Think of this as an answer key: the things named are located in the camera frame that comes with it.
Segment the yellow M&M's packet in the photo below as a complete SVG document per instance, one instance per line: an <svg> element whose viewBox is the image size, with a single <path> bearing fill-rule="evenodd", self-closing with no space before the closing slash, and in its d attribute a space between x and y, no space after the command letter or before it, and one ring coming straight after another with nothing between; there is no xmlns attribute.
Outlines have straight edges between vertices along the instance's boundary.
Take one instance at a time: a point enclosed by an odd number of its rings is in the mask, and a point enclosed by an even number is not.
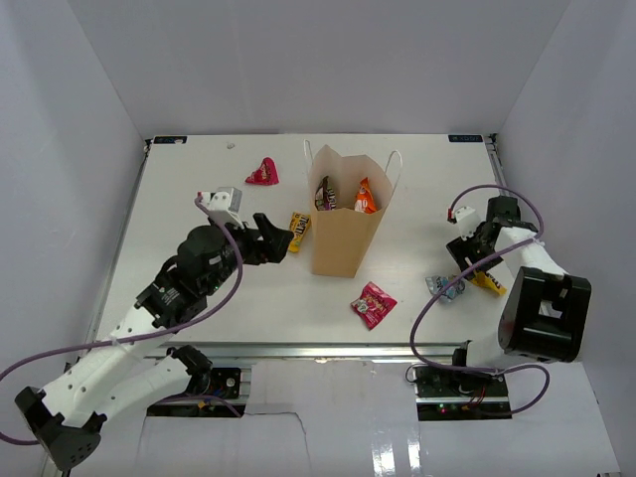
<svg viewBox="0 0 636 477"><path fill-rule="evenodd" d="M498 296L504 296L507 292L507 288L487 271L476 272L469 281L480 288L496 293Z"/></svg>
<svg viewBox="0 0 636 477"><path fill-rule="evenodd" d="M290 252L298 252L304 237L311 227L311 216L299 212L293 212L289 224L289 230L293 238L288 246Z"/></svg>

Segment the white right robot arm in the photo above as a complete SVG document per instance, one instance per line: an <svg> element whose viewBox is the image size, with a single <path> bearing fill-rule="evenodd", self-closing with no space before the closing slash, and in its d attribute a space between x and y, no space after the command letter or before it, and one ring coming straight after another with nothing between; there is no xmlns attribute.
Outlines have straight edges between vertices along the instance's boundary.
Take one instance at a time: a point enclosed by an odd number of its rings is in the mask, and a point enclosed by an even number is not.
<svg viewBox="0 0 636 477"><path fill-rule="evenodd" d="M573 362L580 351L591 297L591 284L569 274L537 240L539 228L522 219L518 200L498 196L488 201L486 217L462 207L448 214L459 237L446 248L462 271L473 263L520 242L521 247L498 256L467 274L480 273L504 262L514 283L495 332L467 341L453 353L450 387L469 397L481 389L481 368L506 369L524 363Z"/></svg>

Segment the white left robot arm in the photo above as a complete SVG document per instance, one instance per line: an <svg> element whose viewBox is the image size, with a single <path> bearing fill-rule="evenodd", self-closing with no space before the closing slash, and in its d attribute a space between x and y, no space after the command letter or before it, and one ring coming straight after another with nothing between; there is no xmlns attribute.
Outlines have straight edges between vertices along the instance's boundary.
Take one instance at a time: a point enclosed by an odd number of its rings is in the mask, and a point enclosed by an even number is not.
<svg viewBox="0 0 636 477"><path fill-rule="evenodd" d="M279 263L293 234L263 213L255 226L214 222L192 229L153 281L95 347L60 377L15 397L27 426L56 467L67 472L94 453L104 425L116 416L172 396L197 397L211 386L213 364L191 345L173 349L136 377L129 372L180 325L197 318L208 299L243 265Z"/></svg>

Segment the brown purple M&M's packet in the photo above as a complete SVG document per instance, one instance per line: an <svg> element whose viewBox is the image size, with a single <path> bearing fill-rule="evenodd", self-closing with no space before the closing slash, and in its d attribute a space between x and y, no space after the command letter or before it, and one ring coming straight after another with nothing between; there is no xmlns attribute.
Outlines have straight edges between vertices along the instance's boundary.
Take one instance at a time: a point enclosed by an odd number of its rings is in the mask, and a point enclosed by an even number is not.
<svg viewBox="0 0 636 477"><path fill-rule="evenodd" d="M314 194L314 206L317 211L332 211L337 208L337 195L331 178L324 176Z"/></svg>

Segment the orange white snack bag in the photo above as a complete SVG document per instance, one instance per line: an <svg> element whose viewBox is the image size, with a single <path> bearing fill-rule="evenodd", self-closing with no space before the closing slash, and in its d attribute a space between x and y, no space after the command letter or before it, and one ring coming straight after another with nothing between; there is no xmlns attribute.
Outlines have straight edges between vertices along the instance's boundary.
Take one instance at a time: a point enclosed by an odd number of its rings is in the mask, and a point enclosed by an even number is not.
<svg viewBox="0 0 636 477"><path fill-rule="evenodd" d="M360 182L354 203L354 210L365 214L373 214L378 210L371 191L369 178L364 178Z"/></svg>

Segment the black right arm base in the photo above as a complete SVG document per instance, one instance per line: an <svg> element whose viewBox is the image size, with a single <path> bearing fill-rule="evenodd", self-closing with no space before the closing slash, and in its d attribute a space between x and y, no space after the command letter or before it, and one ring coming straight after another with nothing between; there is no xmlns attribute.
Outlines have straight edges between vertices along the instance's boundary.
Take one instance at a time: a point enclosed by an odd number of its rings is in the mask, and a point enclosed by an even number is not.
<svg viewBox="0 0 636 477"><path fill-rule="evenodd" d="M420 422L511 418L504 378L481 377L416 364L405 371Z"/></svg>

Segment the brown paper bag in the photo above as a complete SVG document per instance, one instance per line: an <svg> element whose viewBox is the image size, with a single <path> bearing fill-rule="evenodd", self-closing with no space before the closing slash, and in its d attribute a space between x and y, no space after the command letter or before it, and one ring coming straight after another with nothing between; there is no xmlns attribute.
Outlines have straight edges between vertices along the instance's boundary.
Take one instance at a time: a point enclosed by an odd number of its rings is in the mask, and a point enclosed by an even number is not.
<svg viewBox="0 0 636 477"><path fill-rule="evenodd" d="M328 145L313 152L309 140L303 141L303 152L313 239L311 271L316 275L353 278L397 190L399 179L390 179L389 170L395 165L402 171L402 156L394 150L382 166L368 155L342 156ZM326 212L317 211L314 206L314 194L324 176L331 178L337 195L337 208ZM373 214L354 210L364 178L369 178L378 209Z"/></svg>

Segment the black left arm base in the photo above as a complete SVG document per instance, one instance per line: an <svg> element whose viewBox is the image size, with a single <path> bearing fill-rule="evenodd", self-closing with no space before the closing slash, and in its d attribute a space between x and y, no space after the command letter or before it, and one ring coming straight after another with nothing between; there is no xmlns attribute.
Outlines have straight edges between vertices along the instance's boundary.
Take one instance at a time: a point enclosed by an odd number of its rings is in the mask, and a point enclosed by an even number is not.
<svg viewBox="0 0 636 477"><path fill-rule="evenodd" d="M239 397L241 383L240 368L212 368L205 373L185 374L185 383L175 392L160 399L161 403L187 399L213 400Z"/></svg>

